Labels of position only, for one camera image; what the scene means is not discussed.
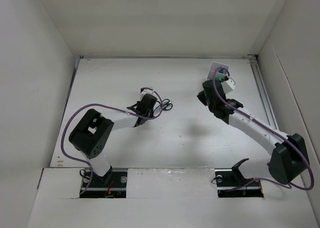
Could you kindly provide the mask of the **black handled scissors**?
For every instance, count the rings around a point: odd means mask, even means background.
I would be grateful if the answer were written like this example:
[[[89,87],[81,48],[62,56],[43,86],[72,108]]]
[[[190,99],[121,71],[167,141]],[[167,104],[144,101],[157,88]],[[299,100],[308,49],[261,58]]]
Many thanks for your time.
[[[162,111],[170,111],[173,108],[173,103],[171,100],[169,99],[164,99],[162,101],[162,103],[160,103],[159,101],[156,102],[155,107],[153,108],[153,113],[157,114],[160,112],[160,110]]]

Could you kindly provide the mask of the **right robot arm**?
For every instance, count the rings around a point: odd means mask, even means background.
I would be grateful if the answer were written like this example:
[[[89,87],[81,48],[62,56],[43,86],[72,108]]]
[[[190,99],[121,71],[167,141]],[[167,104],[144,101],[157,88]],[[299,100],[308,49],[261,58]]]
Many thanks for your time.
[[[227,99],[227,80],[207,80],[197,95],[214,116],[244,132],[270,155],[268,172],[278,183],[287,185],[310,167],[304,138],[288,135],[255,118],[235,99]]]

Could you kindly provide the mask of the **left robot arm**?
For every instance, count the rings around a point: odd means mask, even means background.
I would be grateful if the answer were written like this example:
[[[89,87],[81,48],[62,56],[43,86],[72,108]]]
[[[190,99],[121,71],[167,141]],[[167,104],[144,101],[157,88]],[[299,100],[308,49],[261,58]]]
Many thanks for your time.
[[[69,142],[80,151],[91,164],[94,180],[100,186],[111,182],[112,167],[107,162],[104,147],[112,131],[137,127],[154,116],[153,108],[157,98],[145,93],[140,101],[131,107],[129,112],[113,111],[101,114],[95,109],[88,110],[69,135]]]

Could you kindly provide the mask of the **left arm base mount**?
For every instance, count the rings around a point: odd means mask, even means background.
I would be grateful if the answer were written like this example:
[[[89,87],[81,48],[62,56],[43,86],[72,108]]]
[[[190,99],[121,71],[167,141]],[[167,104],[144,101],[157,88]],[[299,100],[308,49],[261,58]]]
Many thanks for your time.
[[[79,172],[82,177],[80,198],[106,198],[106,199],[123,199],[127,195],[128,169],[113,169],[112,174],[107,178],[107,183],[93,174],[89,184],[90,171],[81,169]]]

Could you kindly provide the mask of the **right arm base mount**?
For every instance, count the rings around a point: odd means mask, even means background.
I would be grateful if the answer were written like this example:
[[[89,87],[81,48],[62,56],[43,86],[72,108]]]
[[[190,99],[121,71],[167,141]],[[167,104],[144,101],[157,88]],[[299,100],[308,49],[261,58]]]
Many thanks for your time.
[[[263,198],[263,189],[260,181],[254,178],[245,178],[239,167],[249,158],[237,162],[231,168],[217,168],[214,170],[215,177],[211,180],[216,185],[219,198]]]

